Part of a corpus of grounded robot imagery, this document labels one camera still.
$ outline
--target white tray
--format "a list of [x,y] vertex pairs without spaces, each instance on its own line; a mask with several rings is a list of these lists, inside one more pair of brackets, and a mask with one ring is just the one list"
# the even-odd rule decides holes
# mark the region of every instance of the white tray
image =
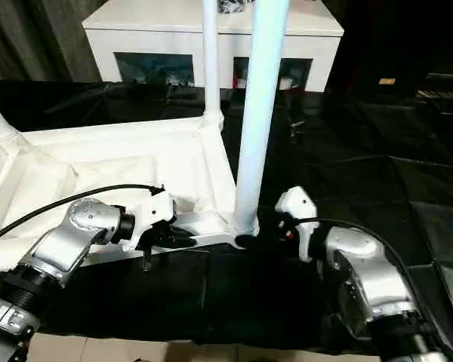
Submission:
[[[140,183],[164,185],[177,202],[185,229],[206,239],[226,232],[226,224],[215,219],[233,213],[235,183],[218,126],[204,124],[200,117],[22,133],[30,146],[11,155],[0,148],[0,229],[69,195]],[[123,189],[94,197],[134,207],[149,192]],[[13,268],[38,237],[60,223],[66,208],[37,216],[5,235],[0,271]],[[94,246],[85,265],[139,255]]]

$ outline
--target dark curtain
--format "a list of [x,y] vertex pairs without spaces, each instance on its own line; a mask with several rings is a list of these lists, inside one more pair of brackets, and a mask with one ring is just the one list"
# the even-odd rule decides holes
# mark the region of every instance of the dark curtain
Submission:
[[82,21],[107,0],[0,0],[0,79],[99,81]]

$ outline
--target table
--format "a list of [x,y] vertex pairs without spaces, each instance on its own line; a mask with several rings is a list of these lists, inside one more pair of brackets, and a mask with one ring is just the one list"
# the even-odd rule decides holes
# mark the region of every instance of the table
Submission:
[[[0,82],[0,110],[20,130],[198,116],[202,89],[144,84]],[[233,172],[245,93],[222,91]],[[260,196],[303,186],[319,215],[360,222],[409,265],[453,351],[453,101],[339,100],[279,92]],[[315,266],[265,248],[227,246],[82,268],[42,332],[191,339],[325,353],[373,352],[322,297]]]

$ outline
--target floor tile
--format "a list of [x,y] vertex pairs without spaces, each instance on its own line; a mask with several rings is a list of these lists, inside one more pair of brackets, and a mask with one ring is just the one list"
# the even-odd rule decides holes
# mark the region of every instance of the floor tile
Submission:
[[239,362],[378,362],[378,357],[329,356],[305,351],[280,351],[278,349],[239,346]]
[[235,362],[236,347],[88,339],[81,362]]
[[86,338],[37,333],[30,342],[29,362],[79,362]]

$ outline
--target wrinkled fabric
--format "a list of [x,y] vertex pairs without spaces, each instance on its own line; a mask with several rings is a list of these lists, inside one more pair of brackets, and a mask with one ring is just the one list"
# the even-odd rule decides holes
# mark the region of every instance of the wrinkled fabric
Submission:
[[[234,174],[244,99],[241,90],[222,92]],[[192,88],[0,82],[0,110],[19,130],[193,117],[203,102]],[[453,351],[453,101],[280,92],[260,195],[266,228],[281,192],[295,185],[320,216],[359,222],[396,248]],[[267,248],[154,256],[146,274],[139,259],[84,267],[42,332],[374,353],[340,323],[314,264]]]

